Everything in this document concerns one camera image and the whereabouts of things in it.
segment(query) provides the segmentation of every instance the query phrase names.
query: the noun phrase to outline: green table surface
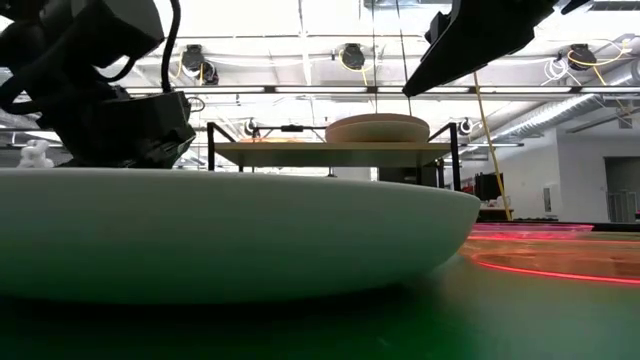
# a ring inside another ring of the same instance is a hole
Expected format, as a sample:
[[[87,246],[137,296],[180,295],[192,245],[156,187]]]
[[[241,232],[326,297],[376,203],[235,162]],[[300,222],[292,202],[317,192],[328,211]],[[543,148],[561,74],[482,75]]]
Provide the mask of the green table surface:
[[[459,256],[411,283],[271,305],[0,302],[1,359],[638,359],[640,287]]]

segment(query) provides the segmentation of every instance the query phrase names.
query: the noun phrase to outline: white figurine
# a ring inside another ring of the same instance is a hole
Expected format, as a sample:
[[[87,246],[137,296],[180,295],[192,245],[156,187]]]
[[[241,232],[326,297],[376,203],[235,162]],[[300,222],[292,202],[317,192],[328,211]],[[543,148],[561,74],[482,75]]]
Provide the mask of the white figurine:
[[[49,142],[46,140],[29,140],[27,146],[20,151],[22,159],[18,168],[52,168],[51,159],[47,159]]]

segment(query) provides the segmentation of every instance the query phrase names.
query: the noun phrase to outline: metal table frame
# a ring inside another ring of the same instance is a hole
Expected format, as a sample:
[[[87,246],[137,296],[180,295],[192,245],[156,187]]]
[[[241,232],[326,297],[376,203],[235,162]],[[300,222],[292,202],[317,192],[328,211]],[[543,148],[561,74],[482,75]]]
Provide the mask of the metal table frame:
[[[313,127],[313,126],[284,126],[284,127],[255,127],[253,129],[252,137],[255,139],[260,130],[267,130],[267,136],[271,134],[274,130],[282,130],[285,132],[301,132],[304,130],[324,130],[326,127]],[[230,142],[236,142],[229,133],[227,133],[223,128],[221,128],[218,124],[214,122],[207,123],[207,145],[208,145],[208,156],[209,156],[209,171],[215,171],[215,154],[216,154],[216,144],[214,140],[214,133],[218,131],[222,136],[228,139]],[[451,160],[452,160],[452,172],[453,172],[453,190],[461,191],[462,186],[460,184],[460,156],[458,154],[458,124],[454,122],[450,122],[445,125],[442,129],[438,130],[434,133],[429,141],[437,138],[444,132],[449,131],[449,135],[451,138],[450,146],[451,146]],[[438,187],[444,188],[444,159],[440,158],[435,162],[435,166],[438,174]],[[244,172],[244,166],[242,164],[238,164],[238,168],[240,172]],[[416,166],[416,182],[420,184],[422,182],[422,166]]]

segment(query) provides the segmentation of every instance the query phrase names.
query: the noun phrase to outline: white bowl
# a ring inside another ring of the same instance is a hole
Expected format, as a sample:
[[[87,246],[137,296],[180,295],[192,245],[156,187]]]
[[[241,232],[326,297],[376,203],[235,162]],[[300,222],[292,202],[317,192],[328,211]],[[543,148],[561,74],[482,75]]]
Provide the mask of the white bowl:
[[[367,114],[338,120],[327,127],[327,142],[427,142],[429,124],[399,114]]]
[[[462,245],[477,198],[341,179],[0,170],[0,293],[118,304],[290,300],[384,286]]]

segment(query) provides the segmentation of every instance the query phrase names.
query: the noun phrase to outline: shelf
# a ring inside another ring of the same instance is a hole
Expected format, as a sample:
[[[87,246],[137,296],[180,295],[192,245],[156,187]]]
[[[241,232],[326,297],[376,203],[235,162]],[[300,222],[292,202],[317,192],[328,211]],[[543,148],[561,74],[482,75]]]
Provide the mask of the shelf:
[[[216,143],[215,152],[247,167],[416,167],[451,152],[448,143]]]

